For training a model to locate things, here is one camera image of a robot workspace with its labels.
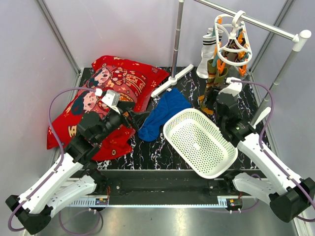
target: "black table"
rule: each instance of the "black table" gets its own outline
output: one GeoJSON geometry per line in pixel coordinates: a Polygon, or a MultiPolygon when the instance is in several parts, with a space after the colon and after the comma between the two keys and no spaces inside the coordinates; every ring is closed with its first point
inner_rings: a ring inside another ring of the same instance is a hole
{"type": "MultiPolygon", "coordinates": [[[[181,71],[184,67],[177,67],[177,71],[181,71]]],[[[162,69],[170,72],[171,67],[163,67],[162,69]]],[[[92,68],[85,68],[82,74],[80,85],[82,86],[92,75],[94,71],[92,68]]],[[[206,80],[200,79],[196,74],[196,67],[180,79],[175,86],[185,98],[192,104],[192,107],[199,109],[198,97],[203,95],[206,80]]],[[[156,107],[160,96],[151,98],[147,111],[151,111],[156,107]]],[[[254,97],[253,89],[250,85],[245,85],[238,97],[238,105],[242,116],[245,118],[252,118],[257,110],[257,103],[254,97]]],[[[208,115],[209,118],[215,122],[213,115],[208,115]]],[[[190,166],[180,157],[174,148],[165,139],[162,126],[160,128],[159,137],[152,142],[145,142],[139,139],[137,133],[130,138],[129,144],[132,147],[132,152],[110,161],[98,162],[100,170],[187,170],[190,166]]],[[[257,126],[258,130],[262,129],[262,125],[257,126]]],[[[265,143],[268,145],[268,140],[265,135],[265,143]]],[[[230,169],[256,169],[256,165],[243,153],[239,152],[237,160],[230,167],[230,169]]]]}

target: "blue cloth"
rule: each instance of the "blue cloth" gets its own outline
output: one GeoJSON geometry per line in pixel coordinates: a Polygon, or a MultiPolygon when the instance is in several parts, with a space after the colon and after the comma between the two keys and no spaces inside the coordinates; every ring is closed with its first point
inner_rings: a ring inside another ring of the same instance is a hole
{"type": "Polygon", "coordinates": [[[139,138],[147,142],[157,139],[161,125],[165,124],[178,112],[190,107],[191,104],[177,88],[166,92],[138,131],[139,138]]]}

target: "gray wall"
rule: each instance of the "gray wall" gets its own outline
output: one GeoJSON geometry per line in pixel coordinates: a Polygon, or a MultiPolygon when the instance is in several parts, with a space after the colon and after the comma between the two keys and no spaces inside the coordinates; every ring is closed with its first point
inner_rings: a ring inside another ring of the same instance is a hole
{"type": "MultiPolygon", "coordinates": [[[[285,74],[280,87],[275,91],[276,106],[271,119],[280,158],[302,177],[315,179],[315,2],[296,1],[286,16],[281,28],[298,33],[310,30],[313,36],[285,74]]],[[[276,36],[254,72],[254,79],[271,85],[293,43],[276,36]]],[[[315,217],[308,209],[309,218],[315,217]]]]}
{"type": "MultiPolygon", "coordinates": [[[[171,66],[178,0],[45,0],[80,67],[106,54],[171,66]]],[[[285,0],[214,0],[273,24],[285,0]]],[[[178,65],[201,61],[202,36],[221,14],[193,0],[184,6],[178,65]]],[[[246,25],[253,55],[267,32],[246,25]]]]}
{"type": "MultiPolygon", "coordinates": [[[[47,170],[47,107],[59,90],[72,87],[75,73],[34,0],[0,1],[0,235],[7,228],[5,199],[19,195],[47,170]]],[[[56,101],[55,118],[69,94],[56,101]]],[[[16,219],[13,226],[20,227],[16,219]]]]}

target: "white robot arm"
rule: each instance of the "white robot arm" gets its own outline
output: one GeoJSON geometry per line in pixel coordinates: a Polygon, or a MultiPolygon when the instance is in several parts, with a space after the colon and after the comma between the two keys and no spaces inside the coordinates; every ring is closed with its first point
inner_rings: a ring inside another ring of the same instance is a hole
{"type": "Polygon", "coordinates": [[[93,163],[92,158],[100,150],[101,142],[121,125],[139,130],[148,112],[132,111],[134,102],[119,101],[114,91],[104,93],[102,102],[111,110],[103,119],[96,112],[85,113],[77,125],[77,134],[70,141],[55,164],[26,192],[11,195],[5,202],[25,229],[36,234],[44,229],[51,218],[76,199],[87,194],[106,191],[106,177],[95,166],[72,185],[60,190],[61,185],[83,166],[93,163]]]}
{"type": "MultiPolygon", "coordinates": [[[[215,110],[223,137],[248,156],[269,180],[259,181],[246,173],[234,172],[230,178],[229,188],[246,192],[262,200],[270,205],[276,216],[284,222],[289,222],[311,205],[310,199],[313,200],[315,194],[315,182],[311,178],[302,179],[286,166],[262,142],[255,127],[239,116],[236,96],[242,90],[241,83],[244,82],[232,77],[227,78],[226,83],[228,84],[226,88],[211,89],[208,100],[205,98],[208,109],[215,110]]],[[[256,124],[269,112],[270,108],[267,108],[256,124]]]]}

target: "red pillow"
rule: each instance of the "red pillow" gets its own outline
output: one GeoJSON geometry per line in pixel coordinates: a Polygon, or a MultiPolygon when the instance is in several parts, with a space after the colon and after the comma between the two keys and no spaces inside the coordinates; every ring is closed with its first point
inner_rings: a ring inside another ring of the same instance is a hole
{"type": "MultiPolygon", "coordinates": [[[[134,101],[136,105],[133,110],[136,112],[146,110],[152,91],[168,76],[166,71],[157,67],[113,56],[100,57],[93,62],[92,67],[96,73],[84,87],[112,89],[120,93],[120,100],[134,101]]],[[[53,127],[64,147],[75,136],[82,115],[89,111],[97,112],[102,118],[109,108],[93,92],[80,90],[63,113],[53,121],[53,127]]],[[[134,133],[133,129],[122,125],[102,142],[102,147],[93,160],[111,160],[131,152],[127,140],[134,133]]],[[[49,128],[47,149],[57,145],[49,128]]]]}

